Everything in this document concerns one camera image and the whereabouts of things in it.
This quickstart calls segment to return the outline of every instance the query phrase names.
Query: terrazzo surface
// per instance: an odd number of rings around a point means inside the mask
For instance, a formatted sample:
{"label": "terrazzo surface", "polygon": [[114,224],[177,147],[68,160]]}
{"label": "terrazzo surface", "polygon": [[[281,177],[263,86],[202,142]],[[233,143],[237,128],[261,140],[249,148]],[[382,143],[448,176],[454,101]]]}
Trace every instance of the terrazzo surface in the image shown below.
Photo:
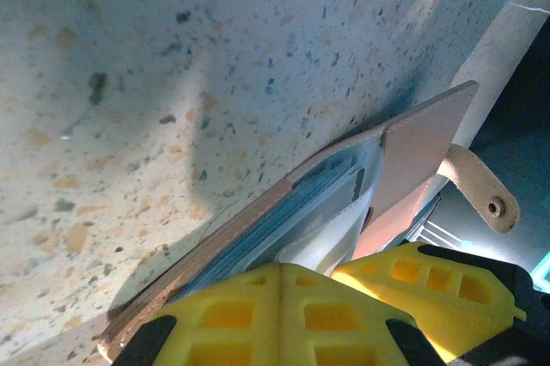
{"label": "terrazzo surface", "polygon": [[534,37],[510,1],[0,0],[0,361],[102,364],[107,311],[284,174],[453,85],[503,12]]}

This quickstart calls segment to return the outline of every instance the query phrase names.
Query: leather wallet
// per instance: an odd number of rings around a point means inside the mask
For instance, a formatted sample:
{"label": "leather wallet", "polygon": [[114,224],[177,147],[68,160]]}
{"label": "leather wallet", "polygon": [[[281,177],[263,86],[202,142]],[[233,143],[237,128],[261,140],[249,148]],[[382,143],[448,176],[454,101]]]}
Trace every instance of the leather wallet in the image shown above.
{"label": "leather wallet", "polygon": [[101,335],[100,352],[113,360],[171,299],[267,261],[330,274],[376,252],[408,229],[437,173],[494,229],[513,228],[516,200],[477,157],[452,144],[477,89],[466,82],[309,158],[136,296]]}

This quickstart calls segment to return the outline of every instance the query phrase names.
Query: wallet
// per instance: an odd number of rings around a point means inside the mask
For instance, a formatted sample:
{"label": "wallet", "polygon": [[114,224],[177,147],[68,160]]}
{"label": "wallet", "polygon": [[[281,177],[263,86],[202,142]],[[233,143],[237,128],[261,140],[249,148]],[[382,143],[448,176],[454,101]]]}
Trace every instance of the wallet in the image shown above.
{"label": "wallet", "polygon": [[452,180],[496,231],[517,201],[465,148],[452,144],[478,84],[470,81],[310,157],[172,265],[99,338],[114,360],[163,305],[269,261],[330,275],[375,253],[411,225],[437,174]]}

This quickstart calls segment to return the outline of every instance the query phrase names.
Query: yellow plastic object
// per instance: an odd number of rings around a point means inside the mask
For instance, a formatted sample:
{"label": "yellow plastic object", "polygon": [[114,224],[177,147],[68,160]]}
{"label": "yellow plastic object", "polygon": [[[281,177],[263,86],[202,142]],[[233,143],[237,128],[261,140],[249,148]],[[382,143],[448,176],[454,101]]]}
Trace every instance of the yellow plastic object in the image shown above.
{"label": "yellow plastic object", "polygon": [[446,362],[526,320],[488,270],[422,254],[409,243],[337,267],[332,278],[407,311]]}
{"label": "yellow plastic object", "polygon": [[270,263],[157,312],[155,366],[405,366],[386,320],[413,318],[298,265]]}

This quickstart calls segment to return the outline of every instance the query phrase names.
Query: speckled stone surface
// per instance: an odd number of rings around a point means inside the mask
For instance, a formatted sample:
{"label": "speckled stone surface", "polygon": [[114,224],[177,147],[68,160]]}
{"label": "speckled stone surface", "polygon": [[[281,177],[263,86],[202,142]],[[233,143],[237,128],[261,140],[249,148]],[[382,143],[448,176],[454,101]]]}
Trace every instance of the speckled stone surface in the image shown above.
{"label": "speckled stone surface", "polygon": [[108,309],[326,143],[457,72],[496,98],[544,1],[0,0],[0,361],[101,364]]}

